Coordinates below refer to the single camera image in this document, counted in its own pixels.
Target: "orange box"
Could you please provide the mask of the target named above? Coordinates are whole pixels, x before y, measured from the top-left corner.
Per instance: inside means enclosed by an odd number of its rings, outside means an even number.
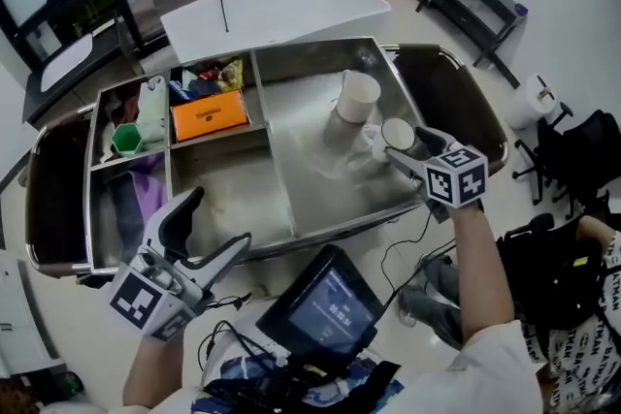
[[[171,113],[178,142],[248,124],[240,90],[174,106]]]

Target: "person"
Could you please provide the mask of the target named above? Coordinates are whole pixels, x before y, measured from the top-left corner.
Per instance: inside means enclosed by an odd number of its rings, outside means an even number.
[[[393,377],[390,389],[386,389],[388,397],[369,406],[367,412],[541,412],[535,370],[520,323],[515,320],[507,277],[487,219],[476,206],[454,210],[451,217],[459,259],[461,351],[442,372],[402,366]],[[275,349],[265,336],[258,344],[268,351]],[[230,340],[225,348],[221,357],[214,359],[212,355],[205,365],[204,377],[208,379],[205,384],[220,375],[230,377],[233,371],[247,375],[257,370],[261,373],[261,368],[256,367],[254,359],[250,359],[236,340]],[[228,408],[213,403],[214,399],[204,394],[202,388],[181,387],[182,353],[182,336],[167,344],[143,339],[125,384],[125,407],[115,413],[226,412]],[[346,396],[350,384],[344,384],[343,390],[339,385],[332,382],[326,388],[331,388],[333,394]],[[320,393],[311,395],[309,401],[317,398],[326,402],[323,405],[329,404]],[[201,401],[211,404],[206,406]]]
[[[603,222],[583,216],[575,235],[576,239],[596,239],[602,245],[608,268],[621,264],[621,235]],[[407,326],[421,321],[433,328],[442,341],[460,350],[465,341],[458,308],[463,300],[457,282],[458,270],[450,259],[443,258],[430,261],[423,272],[424,277],[405,288],[398,298],[401,321]],[[450,304],[428,296],[428,285]],[[614,330],[621,330],[620,299],[621,273],[615,272],[605,279],[600,299]],[[595,314],[573,330],[550,331],[545,351],[539,346],[535,326],[522,324],[522,333],[533,362],[546,363],[538,373],[538,380],[544,404],[550,410],[565,411],[584,401],[603,388],[621,366],[612,332]]]

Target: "tiled floor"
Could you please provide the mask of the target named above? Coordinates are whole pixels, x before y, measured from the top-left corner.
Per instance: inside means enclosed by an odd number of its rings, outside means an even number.
[[[472,64],[475,50],[454,27],[426,11],[417,14],[414,0],[392,0],[391,4],[393,11],[379,37],[382,43],[439,44],[453,51],[466,64]],[[492,107],[502,117],[511,92],[507,82],[494,70],[472,69],[472,72]],[[515,140],[514,134],[508,129],[507,135],[511,142]],[[485,205],[497,236],[509,228],[527,223],[537,211],[550,211],[547,203],[540,205],[536,211],[530,200],[527,182],[511,179],[511,171],[521,169],[523,164],[519,154],[513,152],[507,167],[491,180],[492,188],[485,199]],[[24,190],[14,182],[0,200],[7,247],[18,257],[24,258]],[[557,211],[564,208],[556,206]],[[390,295],[389,285],[379,269],[384,249],[394,241],[416,237],[427,213],[425,208],[421,208],[402,216],[394,224],[342,243],[381,300]],[[395,282],[404,281],[421,254],[452,237],[449,222],[437,225],[432,221],[424,240],[418,244],[401,245],[391,252],[386,263],[387,273]],[[305,266],[312,253],[307,251],[235,268],[214,288],[214,292],[220,297],[242,295],[260,282],[277,295]],[[82,378],[95,403],[105,408],[119,406],[123,382],[139,340],[116,322],[107,310],[106,289],[82,288],[72,279],[55,280],[31,269],[29,279],[47,329],[69,369]],[[190,325],[185,338],[183,378],[186,385],[197,384],[200,378],[196,363],[196,349],[200,340],[212,330],[218,319],[231,315],[230,309],[218,309],[201,316]],[[454,352],[440,343],[424,325],[419,324],[414,329],[401,326],[396,318],[394,304],[378,328],[376,346],[388,360],[424,369],[439,369],[446,366],[454,356]]]

